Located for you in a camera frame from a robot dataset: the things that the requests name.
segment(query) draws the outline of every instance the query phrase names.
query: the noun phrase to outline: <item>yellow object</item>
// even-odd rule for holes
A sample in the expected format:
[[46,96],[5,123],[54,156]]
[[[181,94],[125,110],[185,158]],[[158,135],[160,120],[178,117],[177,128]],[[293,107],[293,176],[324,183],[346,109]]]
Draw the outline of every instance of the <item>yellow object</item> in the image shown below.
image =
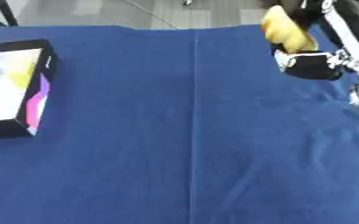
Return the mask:
[[280,5],[271,7],[262,21],[265,38],[275,44],[283,44],[288,53],[318,50],[317,41],[301,29]]
[[8,77],[19,87],[27,88],[30,84],[32,74],[35,69],[35,63],[26,61],[22,66],[14,68],[12,73],[8,73]]

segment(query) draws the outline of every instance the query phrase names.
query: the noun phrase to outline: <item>box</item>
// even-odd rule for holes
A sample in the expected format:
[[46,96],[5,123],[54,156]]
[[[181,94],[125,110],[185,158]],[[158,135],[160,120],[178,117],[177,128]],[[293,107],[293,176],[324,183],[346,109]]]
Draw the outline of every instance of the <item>box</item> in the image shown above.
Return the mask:
[[0,44],[0,138],[37,134],[56,63],[47,40]]

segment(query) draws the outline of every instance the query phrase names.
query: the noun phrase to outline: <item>blue tablecloth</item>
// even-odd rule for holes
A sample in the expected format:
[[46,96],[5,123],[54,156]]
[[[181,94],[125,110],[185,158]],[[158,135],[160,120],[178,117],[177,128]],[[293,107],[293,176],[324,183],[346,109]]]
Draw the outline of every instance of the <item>blue tablecloth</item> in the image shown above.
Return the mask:
[[0,224],[359,224],[355,76],[281,74],[257,26],[0,28],[40,38],[61,62],[39,135],[0,141]]

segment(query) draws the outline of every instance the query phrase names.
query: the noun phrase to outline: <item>gray floor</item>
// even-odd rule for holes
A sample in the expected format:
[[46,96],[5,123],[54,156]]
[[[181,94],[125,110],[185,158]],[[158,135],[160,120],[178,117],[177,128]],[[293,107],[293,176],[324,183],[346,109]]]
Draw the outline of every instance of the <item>gray floor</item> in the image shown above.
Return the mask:
[[122,25],[139,29],[258,24],[265,9],[277,2],[194,0],[191,6],[184,7],[181,5],[182,0],[8,1],[21,25]]

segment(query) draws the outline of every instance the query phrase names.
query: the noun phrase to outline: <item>pink geometric pattern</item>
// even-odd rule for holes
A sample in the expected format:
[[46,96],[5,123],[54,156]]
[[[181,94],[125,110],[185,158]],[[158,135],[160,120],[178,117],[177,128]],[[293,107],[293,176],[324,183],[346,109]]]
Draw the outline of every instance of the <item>pink geometric pattern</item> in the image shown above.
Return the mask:
[[39,126],[39,103],[42,102],[45,97],[48,95],[50,90],[50,84],[47,81],[46,77],[40,75],[40,90],[37,92],[30,100],[27,102],[26,109],[26,120],[27,124],[35,129]]

